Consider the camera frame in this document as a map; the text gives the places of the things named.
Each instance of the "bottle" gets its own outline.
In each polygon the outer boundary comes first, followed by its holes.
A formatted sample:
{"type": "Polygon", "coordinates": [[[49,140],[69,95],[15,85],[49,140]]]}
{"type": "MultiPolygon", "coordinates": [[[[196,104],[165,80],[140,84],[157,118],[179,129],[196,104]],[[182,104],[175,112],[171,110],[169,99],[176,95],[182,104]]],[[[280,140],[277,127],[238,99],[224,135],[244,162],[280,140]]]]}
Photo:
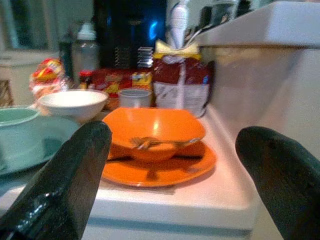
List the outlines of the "bottle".
{"type": "Polygon", "coordinates": [[[90,22],[85,22],[72,44],[72,65],[75,84],[79,85],[80,71],[94,71],[99,67],[99,46],[96,32],[90,22]]]}
{"type": "Polygon", "coordinates": [[[79,73],[79,89],[93,89],[93,84],[92,84],[92,76],[93,76],[93,71],[90,70],[82,70],[79,73]]]}
{"type": "Polygon", "coordinates": [[[184,46],[185,31],[188,26],[189,0],[180,0],[170,13],[170,37],[169,44],[174,49],[181,49],[184,46]]]}

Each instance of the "spray bottle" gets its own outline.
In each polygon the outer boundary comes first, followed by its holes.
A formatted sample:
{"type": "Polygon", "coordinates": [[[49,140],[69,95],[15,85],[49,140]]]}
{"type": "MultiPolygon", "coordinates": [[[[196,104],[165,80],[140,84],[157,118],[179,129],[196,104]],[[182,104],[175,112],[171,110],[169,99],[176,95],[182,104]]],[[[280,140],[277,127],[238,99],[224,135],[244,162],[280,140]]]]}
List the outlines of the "spray bottle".
{"type": "Polygon", "coordinates": [[[189,0],[180,0],[170,12],[170,38],[169,44],[174,49],[184,46],[185,31],[188,26],[189,10],[187,7],[189,0]]]}

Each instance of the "food package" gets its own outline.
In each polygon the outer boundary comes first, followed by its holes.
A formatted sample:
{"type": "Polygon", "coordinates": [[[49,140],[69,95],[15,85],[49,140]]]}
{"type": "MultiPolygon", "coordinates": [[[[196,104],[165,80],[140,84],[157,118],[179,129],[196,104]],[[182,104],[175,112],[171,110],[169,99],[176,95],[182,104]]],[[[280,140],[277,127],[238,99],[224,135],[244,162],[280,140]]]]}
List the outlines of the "food package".
{"type": "Polygon", "coordinates": [[[213,63],[202,64],[195,46],[191,46],[191,50],[168,48],[156,48],[154,55],[152,80],[155,104],[158,108],[186,109],[201,117],[212,93],[213,63]]]}
{"type": "Polygon", "coordinates": [[[103,68],[93,72],[94,89],[108,93],[109,99],[105,110],[112,111],[119,107],[119,91],[127,88],[152,90],[150,69],[115,69],[103,68]]]}
{"type": "Polygon", "coordinates": [[[37,100],[40,97],[65,91],[70,87],[70,79],[65,76],[63,65],[58,58],[47,58],[30,75],[29,89],[37,100]]]}

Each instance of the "black appliance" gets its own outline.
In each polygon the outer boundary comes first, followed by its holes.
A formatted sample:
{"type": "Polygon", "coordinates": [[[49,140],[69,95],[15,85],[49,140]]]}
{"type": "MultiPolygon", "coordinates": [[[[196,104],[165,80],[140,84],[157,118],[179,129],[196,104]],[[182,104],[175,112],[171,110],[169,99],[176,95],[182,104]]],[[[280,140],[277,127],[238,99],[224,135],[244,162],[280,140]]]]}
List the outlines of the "black appliance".
{"type": "Polygon", "coordinates": [[[154,48],[157,39],[165,40],[167,0],[93,3],[101,68],[136,68],[146,49],[154,48]]]}

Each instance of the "blue light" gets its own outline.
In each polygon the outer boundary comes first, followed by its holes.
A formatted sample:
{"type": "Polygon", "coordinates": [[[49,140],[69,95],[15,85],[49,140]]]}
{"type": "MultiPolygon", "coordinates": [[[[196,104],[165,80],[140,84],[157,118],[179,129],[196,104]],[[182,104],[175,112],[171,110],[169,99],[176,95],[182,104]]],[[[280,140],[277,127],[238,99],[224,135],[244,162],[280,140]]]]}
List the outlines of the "blue light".
{"type": "Polygon", "coordinates": [[[157,25],[158,25],[157,21],[152,22],[152,24],[150,25],[150,28],[149,28],[149,39],[150,40],[153,40],[157,37],[156,31],[155,31],[157,25]]]}

